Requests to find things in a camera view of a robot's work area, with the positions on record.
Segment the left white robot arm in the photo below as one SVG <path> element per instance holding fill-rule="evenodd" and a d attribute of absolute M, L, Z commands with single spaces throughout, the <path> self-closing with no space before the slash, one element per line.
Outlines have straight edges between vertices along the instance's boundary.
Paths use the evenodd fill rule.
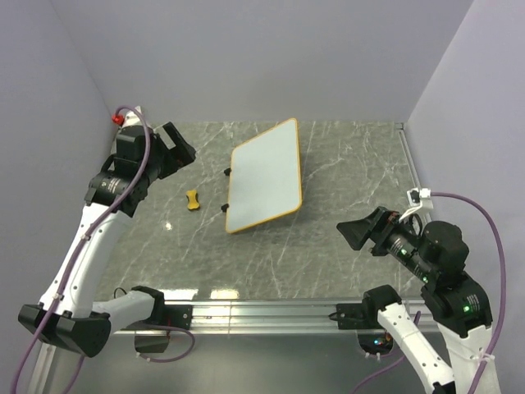
<path fill-rule="evenodd" d="M 39 340 L 92 358 L 116 331 L 140 323 L 148 330 L 166 321 L 164 294 L 135 286 L 126 295 L 95 301 L 112 250 L 130 225 L 139 203 L 156 180 L 164 179 L 195 160 L 195 150 L 175 125 L 162 129 L 173 142 L 140 124 L 125 126 L 116 137 L 116 151 L 89 183 L 79 228 L 58 275 L 36 305 L 23 305 L 19 322 Z"/>

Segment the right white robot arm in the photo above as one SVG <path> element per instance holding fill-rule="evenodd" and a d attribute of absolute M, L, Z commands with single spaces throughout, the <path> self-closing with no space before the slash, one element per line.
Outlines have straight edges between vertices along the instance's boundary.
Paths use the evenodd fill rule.
<path fill-rule="evenodd" d="M 379 207 L 336 228 L 352 250 L 369 243 L 372 255 L 390 256 L 413 274 L 422 284 L 420 305 L 382 285 L 364 292 L 357 311 L 339 305 L 331 317 L 341 328 L 385 331 L 425 393 L 499 393 L 491 304 L 465 270 L 463 233 L 443 221 L 417 227 L 416 219 Z"/>

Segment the yellow framed whiteboard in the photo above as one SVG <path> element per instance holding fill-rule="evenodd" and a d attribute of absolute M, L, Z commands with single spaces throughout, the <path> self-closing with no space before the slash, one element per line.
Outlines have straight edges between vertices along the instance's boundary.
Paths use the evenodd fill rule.
<path fill-rule="evenodd" d="M 303 203 L 298 121 L 288 119 L 237 145 L 228 174 L 227 233 L 298 211 Z"/>

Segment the yellow black eraser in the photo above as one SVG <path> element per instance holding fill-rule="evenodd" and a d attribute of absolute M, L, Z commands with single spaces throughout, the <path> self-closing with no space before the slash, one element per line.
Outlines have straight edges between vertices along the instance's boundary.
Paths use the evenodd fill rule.
<path fill-rule="evenodd" d="M 199 194 L 197 190 L 188 190 L 185 193 L 187 199 L 187 209 L 196 211 L 200 209 Z"/>

